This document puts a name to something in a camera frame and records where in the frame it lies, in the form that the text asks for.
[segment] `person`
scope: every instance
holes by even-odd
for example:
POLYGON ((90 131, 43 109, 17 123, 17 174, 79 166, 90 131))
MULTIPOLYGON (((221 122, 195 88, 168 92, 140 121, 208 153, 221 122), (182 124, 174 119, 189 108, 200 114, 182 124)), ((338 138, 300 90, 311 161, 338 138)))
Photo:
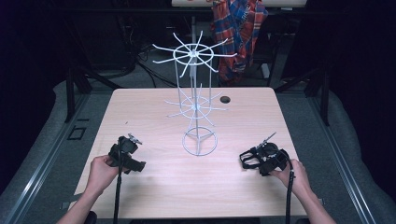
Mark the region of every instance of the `person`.
MULTIPOLYGON (((111 184, 119 172, 118 167, 109 166, 111 162, 112 160, 108 155, 99 156, 93 159, 91 162, 91 170, 88 177, 87 187, 73 207, 57 222, 58 224, 84 223, 93 204, 103 191, 111 184)), ((335 223, 320 203, 317 195, 311 189, 308 175, 303 164, 297 160, 291 160, 291 163, 295 176, 292 192, 303 205, 310 223, 335 223)), ((285 187, 289 184, 289 174, 289 164, 287 164, 283 171, 274 170, 270 172, 270 175, 280 179, 285 187)))

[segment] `plaid fabric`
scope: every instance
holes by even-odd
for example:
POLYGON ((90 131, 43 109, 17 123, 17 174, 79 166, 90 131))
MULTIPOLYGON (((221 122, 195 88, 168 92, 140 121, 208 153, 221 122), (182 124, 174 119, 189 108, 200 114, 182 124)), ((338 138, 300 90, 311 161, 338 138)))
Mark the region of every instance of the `plaid fabric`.
POLYGON ((220 54, 235 57, 219 59, 219 83, 230 86, 242 78, 245 67, 252 63, 252 55, 262 22, 268 12, 261 0, 213 1, 213 37, 220 54))

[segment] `forearm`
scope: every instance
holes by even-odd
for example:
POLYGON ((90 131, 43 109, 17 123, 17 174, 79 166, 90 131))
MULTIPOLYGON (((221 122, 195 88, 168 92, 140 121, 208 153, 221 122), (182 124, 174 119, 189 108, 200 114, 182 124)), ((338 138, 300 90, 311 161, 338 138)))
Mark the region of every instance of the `forearm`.
POLYGON ((324 209, 323 205, 321 204, 317 195, 314 192, 309 191, 296 196, 303 205, 310 223, 335 223, 332 217, 324 209))
POLYGON ((85 191, 73 207, 57 223, 84 223, 99 195, 85 191))

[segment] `person's left hand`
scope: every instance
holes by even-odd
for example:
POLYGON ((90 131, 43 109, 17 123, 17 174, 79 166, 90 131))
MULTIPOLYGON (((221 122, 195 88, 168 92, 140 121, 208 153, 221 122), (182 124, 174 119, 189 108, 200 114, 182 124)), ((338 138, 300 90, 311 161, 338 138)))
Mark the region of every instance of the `person's left hand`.
POLYGON ((93 159, 87 187, 85 188, 86 192, 99 196, 111 184, 114 177, 119 173, 118 167, 110 166, 111 162, 112 160, 108 155, 93 159))

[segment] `table top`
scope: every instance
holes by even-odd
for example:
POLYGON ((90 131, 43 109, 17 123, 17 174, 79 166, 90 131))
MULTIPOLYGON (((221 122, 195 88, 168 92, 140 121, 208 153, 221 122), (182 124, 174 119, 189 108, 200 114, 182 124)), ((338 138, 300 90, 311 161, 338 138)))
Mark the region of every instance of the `table top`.
MULTIPOLYGON (((270 88, 212 88, 212 109, 199 126, 215 132, 216 149, 194 156, 182 146, 189 128, 179 113, 177 89, 120 89, 113 92, 92 151, 76 189, 85 189, 90 162, 105 155, 120 136, 131 133, 143 145, 133 158, 146 161, 141 173, 122 175, 119 218, 266 217, 284 216, 287 189, 273 176, 244 170, 239 154, 270 142, 298 159, 275 93, 270 88), (230 97, 228 104, 221 96, 230 97)), ((208 97, 209 89, 201 95, 208 97)), ((93 206, 99 218, 113 218, 117 178, 93 206)), ((292 195, 291 214, 305 215, 292 195)))
MULTIPOLYGON (((266 7, 305 7, 306 0, 263 0, 266 7)), ((172 0, 173 7, 212 7, 207 0, 172 0)))

